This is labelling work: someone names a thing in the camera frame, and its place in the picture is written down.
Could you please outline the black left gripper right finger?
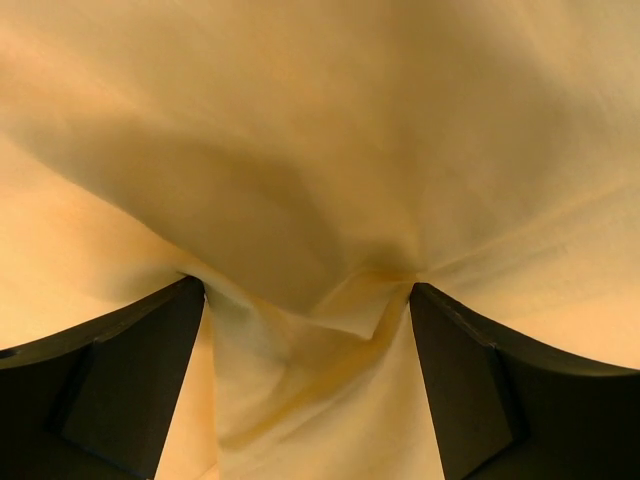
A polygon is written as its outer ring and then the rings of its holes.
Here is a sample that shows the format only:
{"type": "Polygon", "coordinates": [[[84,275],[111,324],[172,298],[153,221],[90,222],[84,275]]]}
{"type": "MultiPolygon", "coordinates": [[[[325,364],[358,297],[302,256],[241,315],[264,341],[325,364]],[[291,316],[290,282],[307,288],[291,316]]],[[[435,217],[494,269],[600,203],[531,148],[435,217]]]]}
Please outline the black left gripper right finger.
{"type": "Polygon", "coordinates": [[[448,479],[635,479],[639,373],[490,320],[431,285],[410,312],[448,479]]]}

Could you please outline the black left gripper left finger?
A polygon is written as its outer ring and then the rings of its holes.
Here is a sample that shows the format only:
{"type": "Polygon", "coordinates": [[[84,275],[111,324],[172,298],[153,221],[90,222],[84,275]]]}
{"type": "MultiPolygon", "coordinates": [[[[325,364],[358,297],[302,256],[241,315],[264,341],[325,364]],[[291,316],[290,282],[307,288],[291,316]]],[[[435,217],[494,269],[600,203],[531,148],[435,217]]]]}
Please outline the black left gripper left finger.
{"type": "Polygon", "coordinates": [[[2,478],[154,478],[203,308],[187,277],[2,350],[2,478]]]}

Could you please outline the yellow printed pillowcase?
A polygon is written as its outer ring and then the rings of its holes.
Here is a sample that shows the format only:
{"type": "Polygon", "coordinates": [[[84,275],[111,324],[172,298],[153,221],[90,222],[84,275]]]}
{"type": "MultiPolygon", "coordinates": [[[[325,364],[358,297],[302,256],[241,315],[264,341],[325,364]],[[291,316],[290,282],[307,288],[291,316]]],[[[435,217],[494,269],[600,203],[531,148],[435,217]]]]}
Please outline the yellow printed pillowcase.
{"type": "Polygon", "coordinates": [[[5,1],[1,342],[184,275],[167,479],[439,479],[417,282],[639,364],[635,1],[5,1]]]}

